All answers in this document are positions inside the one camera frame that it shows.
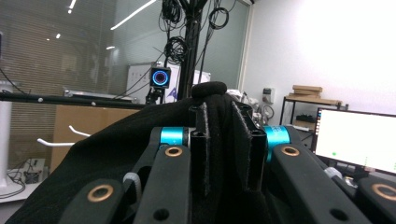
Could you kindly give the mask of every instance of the monitor screen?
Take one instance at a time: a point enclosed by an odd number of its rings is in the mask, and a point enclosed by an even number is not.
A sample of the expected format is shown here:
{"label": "monitor screen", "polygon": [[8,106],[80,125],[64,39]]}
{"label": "monitor screen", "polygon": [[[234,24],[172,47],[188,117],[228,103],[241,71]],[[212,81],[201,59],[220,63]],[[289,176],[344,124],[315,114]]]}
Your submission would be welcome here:
{"label": "monitor screen", "polygon": [[396,175],[396,116],[319,108],[313,152],[321,159]]}

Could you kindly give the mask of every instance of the white wall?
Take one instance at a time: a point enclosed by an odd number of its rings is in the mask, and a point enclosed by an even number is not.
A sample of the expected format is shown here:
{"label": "white wall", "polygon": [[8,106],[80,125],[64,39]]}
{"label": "white wall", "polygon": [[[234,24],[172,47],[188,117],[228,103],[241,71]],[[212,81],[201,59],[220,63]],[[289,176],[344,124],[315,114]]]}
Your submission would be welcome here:
{"label": "white wall", "polygon": [[396,1],[259,0],[252,7],[245,73],[239,89],[261,99],[276,88],[322,87],[322,98],[350,110],[396,114]]}

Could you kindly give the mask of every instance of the black fabric cover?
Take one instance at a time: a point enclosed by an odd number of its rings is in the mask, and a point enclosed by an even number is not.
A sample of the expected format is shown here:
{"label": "black fabric cover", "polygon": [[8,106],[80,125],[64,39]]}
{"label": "black fabric cover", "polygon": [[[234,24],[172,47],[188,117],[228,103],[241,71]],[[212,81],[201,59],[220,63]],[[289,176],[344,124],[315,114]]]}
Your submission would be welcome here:
{"label": "black fabric cover", "polygon": [[91,137],[75,143],[62,163],[7,221],[57,223],[74,196],[99,178],[122,181],[149,142],[153,127],[189,125],[189,107],[206,102],[211,135],[210,193],[192,193],[192,223],[264,223],[260,192],[243,192],[234,164],[231,102],[220,82],[194,86],[193,97],[176,103],[150,105]]}

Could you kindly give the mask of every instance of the blue cylindrical joint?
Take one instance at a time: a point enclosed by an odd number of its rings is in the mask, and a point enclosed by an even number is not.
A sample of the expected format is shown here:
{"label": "blue cylindrical joint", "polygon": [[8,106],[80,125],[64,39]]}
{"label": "blue cylindrical joint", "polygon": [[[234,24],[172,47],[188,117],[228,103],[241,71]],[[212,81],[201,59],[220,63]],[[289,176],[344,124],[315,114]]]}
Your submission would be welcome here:
{"label": "blue cylindrical joint", "polygon": [[285,128],[285,126],[264,126],[264,130],[267,133],[267,162],[270,162],[274,147],[279,144],[290,143],[290,138],[288,130]]}
{"label": "blue cylindrical joint", "polygon": [[183,145],[183,127],[163,127],[161,144]]}

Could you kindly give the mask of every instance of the glass wall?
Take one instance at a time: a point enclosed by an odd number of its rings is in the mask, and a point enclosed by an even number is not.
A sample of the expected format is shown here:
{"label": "glass wall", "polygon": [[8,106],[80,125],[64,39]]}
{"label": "glass wall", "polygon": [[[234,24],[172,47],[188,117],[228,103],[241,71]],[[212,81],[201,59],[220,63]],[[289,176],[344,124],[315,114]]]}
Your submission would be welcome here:
{"label": "glass wall", "polygon": [[[163,1],[152,1],[111,29],[148,1],[1,0],[0,68],[4,74],[0,80],[7,76],[21,83],[24,94],[61,96],[66,89],[113,95],[125,92],[131,64],[165,60],[167,36],[160,20]],[[207,17],[217,2],[207,1],[203,10],[198,57],[205,45]],[[239,1],[222,1],[220,6],[231,9],[229,20],[223,29],[214,31],[203,70],[211,74],[211,80],[235,89],[249,7]],[[218,22],[224,23],[225,15],[219,15]],[[181,22],[170,35],[184,37],[185,31]],[[36,139],[52,139],[54,118],[55,105],[13,103],[10,167],[31,157],[50,160],[51,148],[39,145]]]}

